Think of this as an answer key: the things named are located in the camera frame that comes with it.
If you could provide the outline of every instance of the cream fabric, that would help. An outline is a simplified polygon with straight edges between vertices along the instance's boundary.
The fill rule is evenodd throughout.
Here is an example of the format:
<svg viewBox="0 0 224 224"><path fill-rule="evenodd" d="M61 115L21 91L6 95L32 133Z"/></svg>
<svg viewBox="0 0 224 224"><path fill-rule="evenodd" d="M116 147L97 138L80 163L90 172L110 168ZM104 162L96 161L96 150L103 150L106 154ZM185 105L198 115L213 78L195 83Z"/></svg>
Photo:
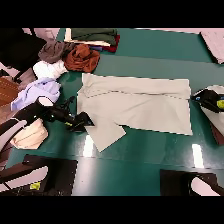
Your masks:
<svg viewBox="0 0 224 224"><path fill-rule="evenodd" d="M219 64L222 64L224 62L224 33L202 31L201 35L212 55L217 59Z"/></svg>
<svg viewBox="0 0 224 224"><path fill-rule="evenodd" d="M71 28L66 28L65 31L65 42L73 42L73 43L77 43L77 44L89 44L89 45L99 45L99 46L108 46L110 47L110 44L108 44L105 41L80 41L80 40L72 40L71 37Z"/></svg>
<svg viewBox="0 0 224 224"><path fill-rule="evenodd" d="M213 86L208 86L206 89L214 90L218 94L224 94L223 86L213 85ZM205 113L205 115L208 117L208 119L219 130L219 132L224 136L224 112L215 113L204 107L201 107L201 109Z"/></svg>
<svg viewBox="0 0 224 224"><path fill-rule="evenodd" d="M38 119L17 133L10 143L18 149L37 149L47 136L42 120Z"/></svg>
<svg viewBox="0 0 224 224"><path fill-rule="evenodd" d="M54 64L49 64L45 61L39 61L33 66L33 71L38 79L44 77L57 79L61 76L61 74L68 72L62 60L59 60Z"/></svg>
<svg viewBox="0 0 224 224"><path fill-rule="evenodd" d="M82 74L77 113L89 114L95 127L86 127L99 151L135 129L192 135L187 79L103 77Z"/></svg>

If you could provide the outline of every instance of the table surface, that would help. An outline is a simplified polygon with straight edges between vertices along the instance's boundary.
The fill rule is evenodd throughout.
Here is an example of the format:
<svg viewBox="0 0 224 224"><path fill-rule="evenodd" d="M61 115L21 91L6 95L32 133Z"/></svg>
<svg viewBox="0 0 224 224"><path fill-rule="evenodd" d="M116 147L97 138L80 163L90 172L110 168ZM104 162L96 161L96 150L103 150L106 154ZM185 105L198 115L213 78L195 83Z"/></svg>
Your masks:
<svg viewBox="0 0 224 224"><path fill-rule="evenodd" d="M212 63L199 35L135 29L118 32L117 52L102 52L94 74L187 78L192 93L209 85L224 85L224 67ZM57 40L63 41L64 33L65 28L60 29ZM77 96L81 73L65 73L59 82L60 103ZM72 111L76 113L75 104ZM49 137L41 147L13 149L7 167L21 162L25 154L77 159L73 195L160 195L160 169L212 172L224 187L224 146L216 144L209 121L196 103L190 102L190 115L193 136L125 127L127 134L101 153L87 144L86 133L66 132L64 124L57 121L45 123ZM203 169L195 167L193 144L202 149Z"/></svg>

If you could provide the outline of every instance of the robotic arm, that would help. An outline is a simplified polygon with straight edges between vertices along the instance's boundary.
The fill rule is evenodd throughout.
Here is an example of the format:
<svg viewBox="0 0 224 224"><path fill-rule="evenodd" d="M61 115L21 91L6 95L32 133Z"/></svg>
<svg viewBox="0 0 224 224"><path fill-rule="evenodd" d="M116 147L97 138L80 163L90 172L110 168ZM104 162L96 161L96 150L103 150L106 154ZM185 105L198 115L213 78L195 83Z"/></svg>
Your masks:
<svg viewBox="0 0 224 224"><path fill-rule="evenodd" d="M10 120L0 125L0 152L9 141L24 127L32 124L38 118L53 122L65 123L70 131L85 131L84 126L94 126L88 114L70 113L69 105L75 97L70 97L64 104L56 105L47 97L39 97L36 102L18 111Z"/></svg>

